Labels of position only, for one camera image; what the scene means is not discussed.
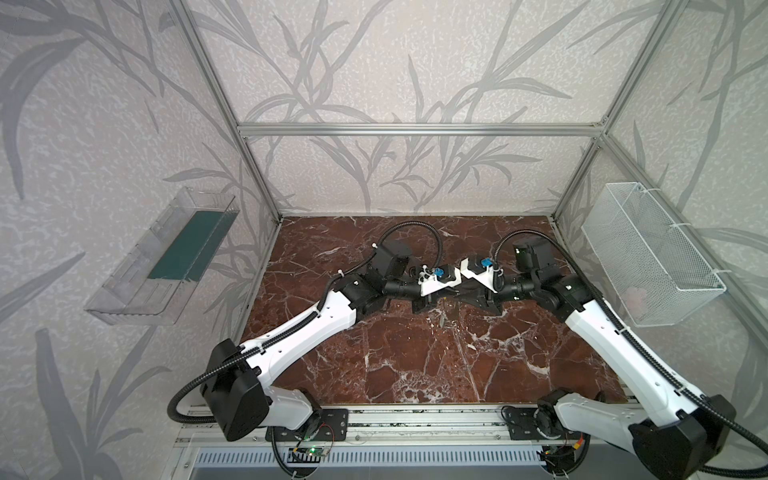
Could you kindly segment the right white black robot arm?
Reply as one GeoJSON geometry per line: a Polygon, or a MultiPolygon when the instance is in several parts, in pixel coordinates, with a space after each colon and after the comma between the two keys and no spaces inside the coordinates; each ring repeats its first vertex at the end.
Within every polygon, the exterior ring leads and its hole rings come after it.
{"type": "Polygon", "coordinates": [[[765,466],[710,465],[730,433],[761,452],[767,443],[736,422],[736,411],[727,399],[705,395],[639,339],[561,245],[541,232],[525,233],[530,241],[515,247],[517,276],[504,274],[498,250],[486,258],[462,260],[462,276],[481,284],[492,306],[536,301],[586,341],[638,401],[634,407],[622,407],[577,393],[558,394],[553,408],[562,426],[633,453],[658,479],[687,479],[697,472],[766,478],[765,466]]]}

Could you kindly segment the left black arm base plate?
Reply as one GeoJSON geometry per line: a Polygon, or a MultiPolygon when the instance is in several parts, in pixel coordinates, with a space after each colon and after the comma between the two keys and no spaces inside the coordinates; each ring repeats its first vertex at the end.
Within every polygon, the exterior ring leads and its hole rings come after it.
{"type": "Polygon", "coordinates": [[[276,442],[344,441],[347,437],[350,411],[344,408],[324,408],[314,413],[298,430],[269,427],[266,440],[276,442]]]}

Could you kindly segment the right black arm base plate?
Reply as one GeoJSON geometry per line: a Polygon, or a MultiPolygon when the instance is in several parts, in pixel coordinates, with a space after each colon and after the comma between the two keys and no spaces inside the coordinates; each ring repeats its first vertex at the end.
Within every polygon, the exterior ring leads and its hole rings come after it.
{"type": "Polygon", "coordinates": [[[504,405],[501,417],[512,440],[574,443],[583,438],[581,432],[566,429],[549,407],[504,405]]]}

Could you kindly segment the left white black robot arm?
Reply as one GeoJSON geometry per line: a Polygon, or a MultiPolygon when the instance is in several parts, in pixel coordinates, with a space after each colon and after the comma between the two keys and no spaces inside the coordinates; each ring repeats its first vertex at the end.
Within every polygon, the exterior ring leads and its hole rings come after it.
{"type": "Polygon", "coordinates": [[[180,424],[217,424],[229,441],[257,428],[313,432],[321,408],[302,390],[275,386],[275,380],[328,338],[380,310],[388,300],[428,307],[462,281],[458,267],[435,260],[406,277],[411,250],[390,240],[386,230],[360,263],[331,277],[319,301],[270,332],[240,345],[214,347],[206,371],[169,401],[168,417],[180,424]]]}

